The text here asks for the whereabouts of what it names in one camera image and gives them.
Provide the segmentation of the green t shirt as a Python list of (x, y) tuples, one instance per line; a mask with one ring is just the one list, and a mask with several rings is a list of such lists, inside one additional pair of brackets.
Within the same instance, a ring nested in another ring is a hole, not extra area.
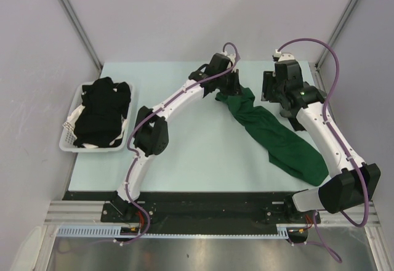
[(312, 186), (321, 185), (327, 178), (328, 168), (320, 152), (269, 110), (255, 105), (255, 95), (248, 87), (242, 87), (238, 95), (218, 92), (215, 99), (224, 103), (234, 119), (266, 149), (271, 164)]

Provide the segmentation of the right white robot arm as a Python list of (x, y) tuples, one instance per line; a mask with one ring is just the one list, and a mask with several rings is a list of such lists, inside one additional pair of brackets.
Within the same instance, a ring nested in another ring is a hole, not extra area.
[(299, 191), (284, 207), (290, 222), (299, 222), (307, 211), (325, 210), (331, 214), (371, 201), (380, 179), (375, 163), (367, 164), (346, 141), (323, 105), (326, 94), (304, 81), (298, 61), (275, 63), (263, 73), (264, 100), (281, 105), (281, 116), (295, 131), (307, 131), (328, 168), (330, 180), (324, 185)]

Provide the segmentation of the white plastic basket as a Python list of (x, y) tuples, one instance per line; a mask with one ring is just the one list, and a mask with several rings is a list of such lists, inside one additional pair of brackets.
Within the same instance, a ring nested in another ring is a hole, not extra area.
[[(87, 86), (87, 85), (91, 85), (93, 84), (93, 81), (88, 81), (85, 83), (80, 84), (77, 89), (76, 92), (74, 94), (69, 112), (68, 112), (68, 116), (71, 116), (72, 113), (74, 112), (75, 109), (77, 109), (80, 104), (82, 104), (82, 87), (83, 86)], [(108, 148), (101, 148), (101, 147), (92, 147), (92, 148), (79, 148), (77, 146), (75, 146), (73, 143), (76, 140), (75, 135), (73, 134), (73, 131), (71, 130), (71, 126), (66, 127), (66, 123), (64, 123), (63, 126), (63, 131), (60, 137), (60, 142), (59, 142), (59, 148), (64, 151), (64, 152), (72, 152), (72, 153), (106, 153), (106, 152), (116, 152), (116, 151), (120, 151), (123, 149), (123, 147), (125, 146), (126, 142), (127, 142), (127, 133), (129, 131), (129, 126), (130, 126), (130, 120), (131, 120), (131, 113), (132, 113), (132, 103), (134, 102), (134, 95), (135, 95), (135, 91), (134, 91), (134, 86), (132, 83), (128, 83), (130, 91), (131, 91), (131, 102), (129, 104), (129, 108), (128, 108), (128, 112), (127, 112), (127, 116), (125, 119), (122, 119), (122, 124), (123, 124), (123, 137), (121, 138), (121, 142), (117, 147), (108, 147)]]

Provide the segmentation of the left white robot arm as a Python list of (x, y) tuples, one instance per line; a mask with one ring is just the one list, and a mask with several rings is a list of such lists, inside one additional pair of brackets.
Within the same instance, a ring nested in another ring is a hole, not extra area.
[(170, 120), (189, 104), (216, 90), (228, 90), (231, 94), (239, 92), (236, 69), (239, 60), (238, 53), (216, 53), (209, 63), (191, 72), (175, 94), (152, 108), (143, 106), (139, 109), (135, 128), (127, 141), (132, 144), (127, 148), (134, 152), (134, 158), (125, 181), (117, 189), (117, 196), (110, 201), (115, 215), (122, 221), (127, 222), (135, 217), (136, 207), (132, 202), (140, 196), (140, 187), (150, 164), (169, 144)]

